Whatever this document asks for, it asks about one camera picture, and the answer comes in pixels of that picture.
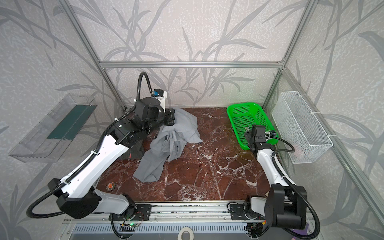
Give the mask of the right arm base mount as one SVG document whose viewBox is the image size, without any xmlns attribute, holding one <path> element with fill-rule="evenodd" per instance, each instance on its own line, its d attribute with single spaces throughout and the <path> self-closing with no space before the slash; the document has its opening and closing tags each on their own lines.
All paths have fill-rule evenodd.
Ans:
<svg viewBox="0 0 384 240">
<path fill-rule="evenodd" d="M 254 212 L 246 203 L 230 202 L 227 209 L 231 215 L 231 220 L 255 221 L 246 223 L 244 226 L 245 234 L 251 239 L 259 239 L 268 230 L 265 217 L 260 213 Z"/>
</svg>

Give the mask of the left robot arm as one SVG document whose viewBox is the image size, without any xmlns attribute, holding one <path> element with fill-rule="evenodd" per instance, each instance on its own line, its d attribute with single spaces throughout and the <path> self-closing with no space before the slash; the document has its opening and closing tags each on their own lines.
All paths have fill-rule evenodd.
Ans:
<svg viewBox="0 0 384 240">
<path fill-rule="evenodd" d="M 96 148 L 81 164 L 61 179 L 49 182 L 49 192 L 27 208 L 27 217 L 45 219 L 66 214 L 82 219 L 100 213 L 133 216 L 138 208 L 129 196 L 101 192 L 94 183 L 112 163 L 150 133 L 174 125 L 175 111 L 166 108 L 166 98 L 167 93 L 152 89 L 148 74 L 141 72 L 134 106 L 104 130 Z"/>
</svg>

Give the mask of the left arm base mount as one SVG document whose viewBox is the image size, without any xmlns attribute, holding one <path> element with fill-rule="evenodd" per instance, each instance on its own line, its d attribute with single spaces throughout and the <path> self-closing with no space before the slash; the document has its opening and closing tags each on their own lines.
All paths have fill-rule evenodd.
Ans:
<svg viewBox="0 0 384 240">
<path fill-rule="evenodd" d="M 110 214 L 109 221 L 114 222 L 116 231 L 121 233 L 134 232 L 142 222 L 148 221 L 151 215 L 152 205 L 139 204 L 129 206 L 122 214 Z"/>
</svg>

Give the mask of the dark striped folded shirt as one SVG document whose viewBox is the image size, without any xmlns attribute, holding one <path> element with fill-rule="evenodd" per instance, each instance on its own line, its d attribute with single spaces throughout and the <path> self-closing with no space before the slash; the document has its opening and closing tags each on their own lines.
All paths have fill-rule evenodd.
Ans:
<svg viewBox="0 0 384 240">
<path fill-rule="evenodd" d="M 145 150 L 143 147 L 143 140 L 137 142 L 132 148 L 130 148 L 127 151 L 127 154 L 129 159 L 140 160 L 145 154 Z"/>
</svg>

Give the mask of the white tape roll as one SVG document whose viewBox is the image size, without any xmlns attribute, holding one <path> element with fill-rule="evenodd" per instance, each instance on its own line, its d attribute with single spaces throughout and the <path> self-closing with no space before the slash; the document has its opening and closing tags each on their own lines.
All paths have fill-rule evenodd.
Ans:
<svg viewBox="0 0 384 240">
<path fill-rule="evenodd" d="M 194 232 L 189 227 L 183 227 L 178 233 L 178 240 L 194 240 L 194 238 Z"/>
</svg>

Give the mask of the small orange round object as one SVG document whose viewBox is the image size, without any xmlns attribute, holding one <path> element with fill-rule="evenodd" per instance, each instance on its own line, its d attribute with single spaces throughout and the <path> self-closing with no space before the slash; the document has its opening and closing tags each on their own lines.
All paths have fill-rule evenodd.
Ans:
<svg viewBox="0 0 384 240">
<path fill-rule="evenodd" d="M 113 191 L 115 189 L 115 187 L 116 187 L 116 183 L 109 183 L 109 184 L 106 185 L 106 190 L 108 192 L 111 192 L 111 191 Z"/>
</svg>

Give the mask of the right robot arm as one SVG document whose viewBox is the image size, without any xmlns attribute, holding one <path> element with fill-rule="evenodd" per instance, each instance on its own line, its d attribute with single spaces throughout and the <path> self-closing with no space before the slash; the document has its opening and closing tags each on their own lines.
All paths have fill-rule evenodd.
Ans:
<svg viewBox="0 0 384 240">
<path fill-rule="evenodd" d="M 262 166 L 270 184 L 263 214 L 266 224 L 269 228 L 280 228 L 302 240 L 317 238 L 321 223 L 314 207 L 308 201 L 307 192 L 304 187 L 294 183 L 277 158 L 280 152 L 295 153 L 295 147 L 277 137 L 275 131 L 267 132 L 263 125 L 252 125 L 245 129 L 247 145 Z M 306 228 L 307 211 L 310 211 L 314 218 L 315 229 L 312 233 L 304 235 L 296 230 Z"/>
</svg>

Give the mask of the light grey long sleeve shirt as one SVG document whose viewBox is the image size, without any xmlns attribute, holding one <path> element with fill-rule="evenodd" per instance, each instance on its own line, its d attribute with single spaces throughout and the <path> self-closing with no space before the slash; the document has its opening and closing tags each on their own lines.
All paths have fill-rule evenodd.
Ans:
<svg viewBox="0 0 384 240">
<path fill-rule="evenodd" d="M 197 117 L 183 110 L 175 110 L 175 124 L 162 126 L 150 149 L 141 158 L 133 177 L 143 183 L 157 182 L 165 162 L 178 159 L 187 143 L 202 143 Z"/>
</svg>

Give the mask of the green plastic basket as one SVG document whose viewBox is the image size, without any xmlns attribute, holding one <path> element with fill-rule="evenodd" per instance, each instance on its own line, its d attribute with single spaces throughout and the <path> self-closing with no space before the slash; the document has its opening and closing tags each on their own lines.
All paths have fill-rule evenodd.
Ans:
<svg viewBox="0 0 384 240">
<path fill-rule="evenodd" d="M 256 103 L 249 102 L 230 105 L 227 107 L 227 114 L 238 143 L 243 150 L 249 150 L 244 133 L 250 130 L 252 125 L 263 125 L 266 128 L 266 132 L 275 130 L 263 108 Z"/>
</svg>

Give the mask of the clear acrylic wall shelf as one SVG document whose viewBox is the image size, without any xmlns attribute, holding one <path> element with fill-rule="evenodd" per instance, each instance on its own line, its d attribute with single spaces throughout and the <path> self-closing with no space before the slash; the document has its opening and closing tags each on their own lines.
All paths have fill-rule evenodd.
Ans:
<svg viewBox="0 0 384 240">
<path fill-rule="evenodd" d="M 56 163 L 96 107 L 94 97 L 67 94 L 9 156 L 23 163 Z"/>
</svg>

